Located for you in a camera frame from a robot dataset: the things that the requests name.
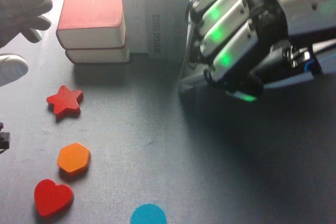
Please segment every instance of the hexagonal block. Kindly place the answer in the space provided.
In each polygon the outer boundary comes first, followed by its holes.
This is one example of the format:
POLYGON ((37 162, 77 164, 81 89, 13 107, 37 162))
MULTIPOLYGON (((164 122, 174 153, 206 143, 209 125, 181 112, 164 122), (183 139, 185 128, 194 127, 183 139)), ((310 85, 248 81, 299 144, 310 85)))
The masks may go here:
POLYGON ((75 177, 88 170, 90 159, 89 149, 80 143, 73 143, 59 151, 57 165, 63 172, 75 177))

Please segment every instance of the robotic arm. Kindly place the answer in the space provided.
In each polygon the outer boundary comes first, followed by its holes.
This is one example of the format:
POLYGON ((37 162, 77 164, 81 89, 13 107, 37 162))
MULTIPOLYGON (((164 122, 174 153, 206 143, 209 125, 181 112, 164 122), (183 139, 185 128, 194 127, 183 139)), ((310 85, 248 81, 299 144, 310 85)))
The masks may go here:
MULTIPOLYGON (((43 14, 53 7, 51 0, 0 0, 0 48, 19 33, 31 43, 41 41, 38 30, 49 29, 51 22, 43 14)), ((16 54, 0 54, 0 87, 28 72, 27 62, 16 54)))
POLYGON ((336 38, 336 0, 192 0, 187 13, 189 61, 208 66, 210 85, 246 101, 270 83, 323 74, 314 47, 336 38))

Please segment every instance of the red book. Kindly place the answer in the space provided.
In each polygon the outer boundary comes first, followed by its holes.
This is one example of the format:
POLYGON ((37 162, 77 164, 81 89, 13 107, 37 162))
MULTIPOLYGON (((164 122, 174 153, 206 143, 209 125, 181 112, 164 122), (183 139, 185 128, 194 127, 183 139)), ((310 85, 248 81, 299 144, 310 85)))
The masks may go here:
POLYGON ((123 47, 121 0, 64 0, 56 35, 65 49, 123 47))

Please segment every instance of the tabletop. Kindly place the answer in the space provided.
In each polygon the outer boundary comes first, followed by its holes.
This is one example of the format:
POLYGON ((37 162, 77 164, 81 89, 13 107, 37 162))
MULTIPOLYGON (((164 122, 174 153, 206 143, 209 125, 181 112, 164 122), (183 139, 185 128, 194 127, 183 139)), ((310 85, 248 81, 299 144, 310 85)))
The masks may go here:
POLYGON ((170 224, 331 224, 336 221, 336 76, 267 91, 255 103, 208 87, 179 92, 181 66, 146 55, 126 65, 73 65, 52 27, 30 44, 18 35, 1 53, 29 72, 0 88, 0 223, 44 223, 34 189, 69 185, 70 209, 50 223, 130 223, 155 204, 170 224), (81 114, 57 121, 46 98, 61 85, 83 91, 81 114), (65 181, 60 149, 90 149, 87 173, 65 181))

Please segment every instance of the heart-shaped block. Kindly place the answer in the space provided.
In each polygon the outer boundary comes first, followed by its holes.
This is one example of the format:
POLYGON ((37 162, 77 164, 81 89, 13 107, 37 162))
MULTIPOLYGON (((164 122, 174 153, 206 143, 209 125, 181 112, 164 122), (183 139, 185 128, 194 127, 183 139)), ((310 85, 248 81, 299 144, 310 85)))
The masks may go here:
POLYGON ((56 185, 52 180, 44 179, 35 187, 34 198, 38 214, 48 218, 70 207, 74 192, 67 185, 56 185))

